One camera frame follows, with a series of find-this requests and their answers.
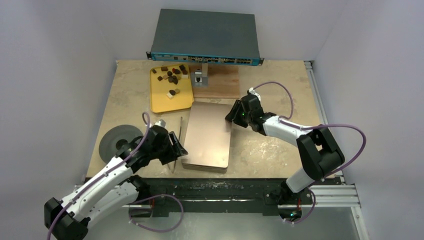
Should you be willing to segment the brown box lid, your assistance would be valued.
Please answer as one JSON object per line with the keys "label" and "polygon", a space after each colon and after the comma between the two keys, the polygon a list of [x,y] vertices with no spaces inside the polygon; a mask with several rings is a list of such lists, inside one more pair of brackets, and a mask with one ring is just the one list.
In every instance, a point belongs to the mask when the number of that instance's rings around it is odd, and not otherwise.
{"label": "brown box lid", "polygon": [[188,155],[182,163],[228,168],[232,124],[225,117],[231,109],[229,104],[193,102],[183,145]]}

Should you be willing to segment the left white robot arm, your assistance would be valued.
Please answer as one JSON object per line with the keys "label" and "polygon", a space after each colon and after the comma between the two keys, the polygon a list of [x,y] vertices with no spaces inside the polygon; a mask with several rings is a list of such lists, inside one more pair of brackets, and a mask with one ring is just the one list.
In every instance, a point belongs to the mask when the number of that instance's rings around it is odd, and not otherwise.
{"label": "left white robot arm", "polygon": [[162,165],[186,156],[174,132],[160,125],[147,128],[144,135],[124,144],[94,177],[62,199],[52,197],[44,204],[47,239],[82,240],[98,220],[127,205],[147,203],[167,194],[152,195],[149,184],[135,173],[150,161]]}

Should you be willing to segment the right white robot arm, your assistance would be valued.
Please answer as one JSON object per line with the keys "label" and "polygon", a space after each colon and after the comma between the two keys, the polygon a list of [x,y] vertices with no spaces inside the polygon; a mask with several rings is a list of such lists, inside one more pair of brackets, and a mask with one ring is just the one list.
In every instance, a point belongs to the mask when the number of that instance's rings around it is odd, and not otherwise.
{"label": "right white robot arm", "polygon": [[249,93],[236,100],[225,120],[297,147],[301,168],[285,181],[280,191],[282,200],[288,204],[298,200],[302,190],[345,162],[345,156],[328,127],[301,126],[275,113],[264,112],[256,94]]}

